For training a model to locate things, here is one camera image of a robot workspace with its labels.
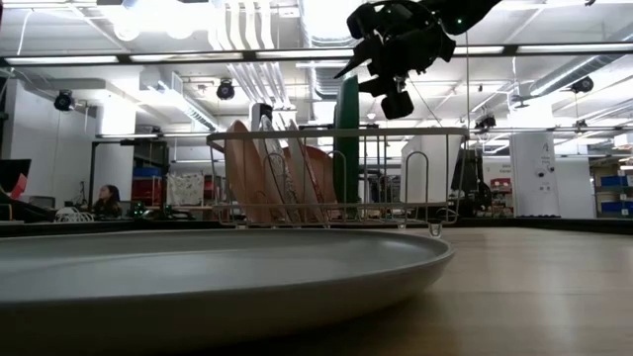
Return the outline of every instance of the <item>dish rack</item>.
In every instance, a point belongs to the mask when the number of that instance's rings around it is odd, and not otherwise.
[[[395,166],[393,164],[393,160],[387,157],[387,147],[389,146],[389,142],[393,142],[394,139],[397,141],[406,141],[415,137],[416,139],[420,139],[421,141],[425,141],[426,137],[442,137],[444,136],[445,144],[443,147],[441,145],[437,145],[429,149],[429,147],[425,149],[416,149],[407,154],[407,156],[402,157],[401,165],[401,181],[403,182],[401,189],[405,190],[404,194],[401,194],[401,197],[405,197],[403,201],[395,201],[394,192],[390,192],[389,189],[385,189],[383,187],[391,187],[393,189],[394,185],[381,184],[381,179],[384,181],[387,180],[385,178],[387,176],[388,169],[394,169]],[[319,201],[318,203],[306,203],[306,202],[297,202],[297,203],[288,203],[284,202],[282,204],[275,204],[274,202],[270,202],[268,198],[266,198],[264,203],[258,204],[241,204],[237,202],[231,196],[231,176],[229,174],[228,169],[226,170],[226,186],[224,188],[226,195],[224,197],[216,197],[212,203],[212,207],[214,215],[218,217],[220,223],[234,225],[238,228],[248,228],[248,227],[325,227],[325,228],[338,228],[338,227],[360,227],[360,228],[371,228],[371,227],[397,227],[397,228],[406,228],[407,226],[415,225],[415,227],[428,227],[429,233],[432,236],[439,237],[441,235],[442,227],[444,225],[448,225],[454,223],[457,220],[457,212],[459,210],[459,192],[461,191],[462,181],[463,181],[463,172],[464,172],[464,164],[465,160],[461,159],[459,164],[461,165],[461,169],[459,167],[453,166],[451,168],[451,164],[455,164],[457,162],[457,156],[459,155],[460,149],[465,146],[465,143],[468,139],[468,131],[467,129],[462,128],[410,128],[410,129],[366,129],[366,130],[302,130],[302,131],[272,131],[272,132],[249,132],[249,133],[212,133],[207,138],[207,144],[211,148],[211,157],[212,157],[212,172],[213,175],[222,175],[220,174],[221,165],[223,162],[222,158],[218,156],[217,153],[214,153],[215,150],[219,150],[223,152],[224,147],[227,147],[227,143],[232,140],[241,141],[242,145],[246,145],[249,141],[252,141],[257,146],[257,142],[262,140],[278,140],[281,142],[289,142],[292,139],[299,140],[303,146],[315,146],[314,142],[320,138],[328,137],[332,141],[335,141],[338,138],[358,138],[359,147],[364,147],[361,152],[366,152],[364,157],[360,157],[359,159],[359,182],[364,182],[363,189],[364,192],[359,193],[360,202],[348,202],[345,197],[347,197],[346,187],[344,188],[344,193],[342,194],[343,201],[339,202],[338,199],[334,202],[326,202]],[[455,142],[455,137],[459,137],[459,146],[451,147],[449,142]],[[374,145],[376,150],[375,155],[368,156],[368,147]],[[345,157],[340,151],[329,149],[326,151],[329,157],[332,159],[336,156],[340,157],[344,162],[345,167],[348,166],[347,157]],[[432,160],[434,162],[437,161],[435,157],[437,155],[442,155],[444,159],[444,164],[432,164],[429,169],[429,162]],[[283,159],[284,171],[288,172],[286,166],[288,164],[292,164],[284,159],[283,155],[273,152],[263,156],[263,159],[260,161],[262,165],[266,164],[267,161],[272,159],[279,159],[281,157]],[[412,167],[411,163],[415,159],[421,159],[422,170],[421,173],[421,181],[425,182],[422,188],[422,196],[425,197],[423,201],[409,201],[409,190],[413,185],[421,184],[420,181],[414,181],[413,179],[408,179],[411,171],[414,171],[414,167]],[[229,156],[225,156],[225,167],[228,168],[230,160]],[[371,169],[368,167],[372,167],[374,172],[382,172],[384,175],[378,178],[378,190],[379,196],[378,202],[370,202],[368,197],[370,194],[367,192],[368,182],[370,180]],[[435,169],[441,169],[444,177],[444,184],[446,185],[446,194],[442,194],[442,199],[437,199],[437,194],[435,192],[435,200],[431,199],[429,201],[429,172]],[[252,174],[250,172],[254,170],[249,166],[244,165],[243,169],[240,171],[240,174],[243,176],[247,176],[248,174]],[[455,172],[455,174],[459,174],[459,187],[454,189],[457,192],[457,198],[454,194],[451,193],[451,182],[452,175],[451,171]],[[266,175],[263,177],[264,186],[266,186]],[[280,192],[280,196],[284,197],[286,192]],[[248,209],[260,209],[260,210],[277,210],[277,211],[286,211],[286,210],[299,210],[302,212],[302,218],[300,221],[293,221],[289,219],[290,215],[285,215],[282,218],[276,219],[271,222],[254,222],[249,218],[246,218],[247,214],[245,213]],[[326,216],[326,221],[323,220],[315,220],[314,217],[310,219],[308,214],[310,211],[319,210],[324,212]]]

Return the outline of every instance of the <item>gray plate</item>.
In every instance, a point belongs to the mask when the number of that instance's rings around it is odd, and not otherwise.
[[[197,350],[336,322],[439,278],[442,240],[360,230],[0,240],[0,354]]]

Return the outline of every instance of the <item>security camera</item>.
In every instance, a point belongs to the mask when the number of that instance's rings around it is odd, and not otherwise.
[[[75,99],[72,97],[72,91],[60,90],[53,104],[55,108],[61,112],[71,112],[75,110]]]
[[[233,80],[221,79],[217,94],[220,100],[232,99],[235,96],[235,89],[233,88]]]
[[[589,77],[585,77],[576,83],[572,84],[570,90],[574,92],[574,94],[578,93],[588,93],[593,89],[593,80]]]
[[[483,114],[475,119],[475,129],[491,129],[497,125],[497,119],[493,113]]]

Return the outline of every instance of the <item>tabletop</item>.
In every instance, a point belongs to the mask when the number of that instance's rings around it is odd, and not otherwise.
[[[455,228],[443,238],[457,254],[416,298],[337,325],[188,355],[631,354],[633,237]]]

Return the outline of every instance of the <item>tan plate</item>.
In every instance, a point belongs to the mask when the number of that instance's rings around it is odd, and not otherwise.
[[[261,117],[259,130],[261,132],[273,132],[272,122],[266,116]],[[266,179],[266,193],[269,197],[275,197],[284,204],[298,204],[299,199],[290,174],[288,162],[284,158],[279,139],[260,139],[259,156],[262,160],[264,177]],[[286,208],[286,217],[292,223],[300,223],[302,216],[297,208]]]
[[[235,121],[228,133],[248,133],[241,121]],[[264,173],[255,143],[251,139],[228,139],[225,142],[226,172],[228,182],[237,202],[267,204],[264,189]],[[278,197],[269,197],[269,203],[279,204]],[[271,223],[270,210],[244,208],[246,217],[253,223]]]
[[[306,146],[306,152],[310,158],[310,165],[315,172],[316,183],[323,194],[323,200],[326,203],[335,204],[336,192],[334,192],[332,157],[312,146]]]
[[[288,130],[297,131],[297,125],[294,122],[290,122]],[[306,153],[306,146],[300,138],[288,140],[288,147],[284,148],[284,156],[297,188],[297,196],[303,203],[313,205],[313,207],[308,209],[311,216],[320,223],[327,223],[325,211],[317,207],[318,204],[324,202],[323,194],[318,185],[310,158]]]

